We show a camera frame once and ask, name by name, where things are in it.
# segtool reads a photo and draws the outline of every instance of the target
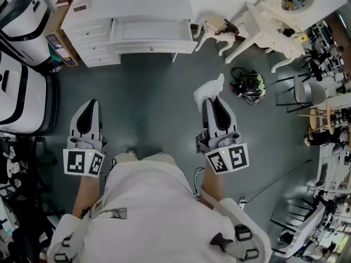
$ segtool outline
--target drawer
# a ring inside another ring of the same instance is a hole
[[[85,42],[85,43],[75,44],[75,49],[80,56],[107,53],[107,45],[109,44],[92,43],[92,42]]]
[[[111,21],[110,19],[101,19],[74,24],[72,27],[66,28],[65,33],[72,44],[103,38],[108,40],[111,34]]]
[[[120,57],[118,55],[113,55],[109,53],[82,56],[81,58],[88,67],[121,63]]]
[[[155,42],[127,42],[115,44],[115,53],[185,53],[191,54],[196,42],[155,43]]]

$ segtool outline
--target black chair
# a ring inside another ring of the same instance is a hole
[[[32,144],[27,140],[19,140],[10,142],[9,145],[13,146],[16,153],[12,161],[23,161],[27,164],[27,167],[20,167],[21,172],[13,174],[9,179],[9,183],[16,190],[7,195],[8,199],[4,201],[14,211],[19,224],[19,228],[12,234],[15,245],[11,244],[9,247],[9,250],[14,252],[14,259],[20,255],[16,262],[20,262],[21,258],[28,258],[32,263],[39,262],[39,254],[43,248],[50,245],[55,229],[47,216],[65,213],[64,210],[54,212],[43,210],[42,193],[49,192],[50,189],[44,184],[37,169],[40,166],[56,165],[58,162],[56,159],[49,163],[37,162],[38,142],[42,142],[41,137],[35,137]],[[18,188],[15,186],[15,179],[21,182]],[[25,200],[18,200],[19,196],[25,197]]]
[[[7,206],[11,207],[19,225],[12,233],[15,245],[12,243],[9,251],[14,250],[15,254],[11,256],[15,259],[20,254],[21,258],[28,258],[31,263],[39,263],[40,252],[50,246],[53,225],[42,210],[27,200],[7,201]]]

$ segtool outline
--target white shirt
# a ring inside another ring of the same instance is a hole
[[[118,209],[116,218],[110,218]],[[193,198],[182,171],[154,161],[120,163],[106,184],[103,217],[89,222],[80,262],[236,262],[210,245],[221,232],[234,239],[230,219]],[[64,215],[52,240],[61,242],[79,223]]]

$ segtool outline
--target shoe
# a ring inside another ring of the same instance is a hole
[[[135,152],[132,150],[129,150],[127,154],[132,155],[135,159],[138,159],[137,154],[135,154]]]
[[[309,147],[311,146],[311,143],[309,143],[308,138],[305,138],[305,144]]]

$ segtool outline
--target white chair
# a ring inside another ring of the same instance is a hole
[[[222,55],[222,53],[225,50],[230,49],[234,42],[235,42],[235,34],[228,32],[228,33],[221,33],[220,35],[216,35],[215,33],[217,32],[216,30],[214,30],[213,28],[211,28],[207,22],[203,23],[203,24],[199,24],[198,28],[197,28],[197,33],[194,35],[194,38],[197,38],[200,33],[201,33],[201,29],[203,27],[204,30],[204,34],[199,42],[199,44],[197,45],[197,47],[195,48],[195,51],[198,52],[201,48],[201,46],[204,44],[204,42],[209,39],[209,38],[214,38],[217,40],[217,43],[219,41],[226,41],[228,44],[226,46],[224,46],[218,53],[219,56]]]
[[[309,77],[305,80],[301,80],[300,77],[301,75],[294,76],[294,87],[287,90],[288,92],[292,89],[294,90],[296,103],[276,104],[276,106],[300,106],[299,108],[288,110],[288,113],[322,104],[326,100],[325,90],[322,86],[314,82],[306,83],[306,80],[309,79]],[[286,81],[288,79],[291,78],[282,79],[277,82]]]
[[[283,225],[279,222],[271,220],[274,224],[277,224],[284,229],[289,230],[294,233],[292,242],[285,248],[282,249],[272,249],[276,256],[289,258],[294,253],[296,253],[304,244],[305,240],[311,235],[314,229],[317,228],[319,223],[323,219],[325,206],[322,203],[319,203],[317,209],[312,213],[312,215],[303,221],[299,226],[291,228]]]

